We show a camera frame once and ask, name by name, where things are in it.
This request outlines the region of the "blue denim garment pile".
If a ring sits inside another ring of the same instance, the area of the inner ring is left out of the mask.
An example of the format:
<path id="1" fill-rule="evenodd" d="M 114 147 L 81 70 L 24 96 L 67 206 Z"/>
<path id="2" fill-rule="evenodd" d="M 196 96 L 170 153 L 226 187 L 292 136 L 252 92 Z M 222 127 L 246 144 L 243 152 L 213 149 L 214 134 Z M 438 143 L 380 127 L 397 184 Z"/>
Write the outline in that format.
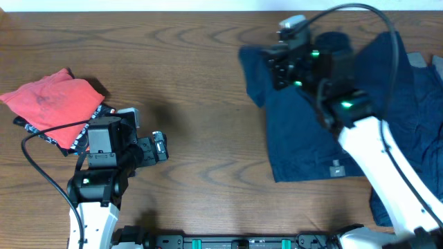
<path id="1" fill-rule="evenodd" d="M 442 68 L 411 66 L 392 95 L 387 121 L 425 186 L 442 200 Z"/>

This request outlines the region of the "dark navy shorts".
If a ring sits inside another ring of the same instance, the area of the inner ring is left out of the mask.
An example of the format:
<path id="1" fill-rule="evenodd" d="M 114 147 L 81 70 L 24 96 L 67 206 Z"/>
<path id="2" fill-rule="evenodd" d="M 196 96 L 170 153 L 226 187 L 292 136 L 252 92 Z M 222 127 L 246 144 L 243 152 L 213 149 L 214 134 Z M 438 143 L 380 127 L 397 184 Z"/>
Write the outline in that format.
<path id="1" fill-rule="evenodd" d="M 398 46 L 399 65 L 395 90 L 396 84 L 403 80 L 411 67 L 404 43 L 399 41 Z M 390 88 L 391 50 L 390 34 L 381 33 L 355 59 L 355 85 L 369 94 L 375 113 L 381 113 Z M 273 88 L 271 74 L 259 46 L 241 47 L 239 61 L 245 74 L 248 96 L 266 112 L 267 149 L 275 181 L 333 178 L 335 175 L 330 169 L 334 161 L 338 161 L 345 176 L 363 175 L 360 167 L 342 150 L 334 136 L 320 125 L 311 107 L 310 97 L 294 86 L 281 91 Z M 386 121 L 390 105 L 384 118 Z"/>

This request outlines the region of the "folded red shirt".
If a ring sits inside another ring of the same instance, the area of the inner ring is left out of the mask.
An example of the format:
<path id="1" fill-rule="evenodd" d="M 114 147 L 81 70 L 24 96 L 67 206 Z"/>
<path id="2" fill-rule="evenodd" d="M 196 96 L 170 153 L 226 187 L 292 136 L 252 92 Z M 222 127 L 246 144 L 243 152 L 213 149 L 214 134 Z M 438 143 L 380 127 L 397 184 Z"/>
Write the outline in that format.
<path id="1" fill-rule="evenodd" d="M 72 77 L 66 68 L 1 95 L 11 111 L 40 131 L 88 120 L 104 99 L 90 83 Z"/>

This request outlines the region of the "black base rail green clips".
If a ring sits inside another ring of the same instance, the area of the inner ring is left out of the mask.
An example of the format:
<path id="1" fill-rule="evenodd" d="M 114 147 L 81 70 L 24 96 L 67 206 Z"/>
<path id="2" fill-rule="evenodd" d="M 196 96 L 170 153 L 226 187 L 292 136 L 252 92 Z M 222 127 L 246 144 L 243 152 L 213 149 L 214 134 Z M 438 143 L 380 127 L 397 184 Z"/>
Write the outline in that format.
<path id="1" fill-rule="evenodd" d="M 111 249 L 340 249 L 337 239 L 319 232 L 282 236 L 187 235 L 182 232 L 148 232 L 138 226 L 125 226 L 113 234 Z"/>

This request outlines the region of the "grey garment under pile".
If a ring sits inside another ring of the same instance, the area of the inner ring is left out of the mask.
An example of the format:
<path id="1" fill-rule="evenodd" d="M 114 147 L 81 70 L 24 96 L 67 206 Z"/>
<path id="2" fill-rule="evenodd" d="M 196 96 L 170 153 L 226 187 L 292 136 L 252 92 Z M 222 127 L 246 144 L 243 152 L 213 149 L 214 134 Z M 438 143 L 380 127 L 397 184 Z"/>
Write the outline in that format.
<path id="1" fill-rule="evenodd" d="M 428 63 L 425 61 L 421 53 L 415 52 L 408 54 L 408 61 L 410 65 L 415 68 L 426 68 L 433 66 L 435 68 L 435 72 L 438 74 L 438 77 L 442 80 L 442 57 L 433 55 L 431 58 L 431 62 Z"/>

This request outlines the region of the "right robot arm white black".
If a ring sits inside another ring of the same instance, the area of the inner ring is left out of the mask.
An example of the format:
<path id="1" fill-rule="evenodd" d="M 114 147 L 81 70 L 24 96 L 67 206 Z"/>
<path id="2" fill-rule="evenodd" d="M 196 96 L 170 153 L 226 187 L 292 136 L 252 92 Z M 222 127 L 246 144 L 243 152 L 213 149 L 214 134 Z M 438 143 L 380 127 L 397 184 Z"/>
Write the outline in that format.
<path id="1" fill-rule="evenodd" d="M 393 233 L 363 226 L 335 235 L 335 248 L 441 248 L 442 101 L 417 91 L 398 33 L 354 53 L 344 33 L 280 32 L 280 43 L 243 48 L 247 92 L 266 111 L 276 181 L 365 176 Z M 431 159 L 425 177 L 413 166 Z"/>

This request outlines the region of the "folded black printed shirt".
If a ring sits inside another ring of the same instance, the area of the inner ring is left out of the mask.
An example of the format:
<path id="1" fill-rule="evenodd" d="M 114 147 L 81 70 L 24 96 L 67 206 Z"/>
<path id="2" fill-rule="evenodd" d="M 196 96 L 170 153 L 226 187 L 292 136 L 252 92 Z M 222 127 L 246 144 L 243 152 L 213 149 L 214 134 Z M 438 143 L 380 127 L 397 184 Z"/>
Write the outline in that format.
<path id="1" fill-rule="evenodd" d="M 106 105 L 106 104 L 101 104 L 94 111 L 93 115 L 91 116 L 91 119 L 101 118 L 103 116 L 107 116 L 108 114 L 115 113 L 115 112 L 116 112 L 116 110 L 113 107 Z M 31 124 L 29 124 L 21 116 L 17 116 L 13 120 L 13 124 L 17 125 L 19 127 L 23 127 L 28 133 L 39 132 L 39 130 L 37 128 L 35 128 Z M 79 151 L 83 152 L 83 151 L 87 150 L 88 145 L 89 145 L 88 138 L 87 138 L 87 129 L 88 129 L 88 125 L 86 124 L 84 126 L 84 128 L 82 129 L 82 131 L 78 134 L 77 138 L 73 141 L 73 144 L 68 149 L 60 147 L 60 145 L 58 144 L 58 142 L 55 139 L 53 139 L 45 134 L 39 135 L 39 137 L 41 139 L 45 140 L 46 142 L 48 142 L 52 145 L 55 145 L 60 150 L 62 155 L 67 157 L 70 154 L 77 154 Z"/>

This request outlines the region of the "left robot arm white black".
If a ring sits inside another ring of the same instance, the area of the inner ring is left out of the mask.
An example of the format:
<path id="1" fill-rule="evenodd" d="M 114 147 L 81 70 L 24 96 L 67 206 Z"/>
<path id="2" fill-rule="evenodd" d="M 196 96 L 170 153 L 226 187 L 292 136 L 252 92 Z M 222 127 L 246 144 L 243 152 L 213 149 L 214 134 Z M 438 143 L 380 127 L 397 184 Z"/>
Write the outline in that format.
<path id="1" fill-rule="evenodd" d="M 148 233 L 136 226 L 116 229 L 122 198 L 140 167 L 169 158 L 167 137 L 160 131 L 138 138 L 138 121 L 118 114 L 89 122 L 88 167 L 77 166 L 67 190 L 70 211 L 69 248 L 153 248 Z"/>

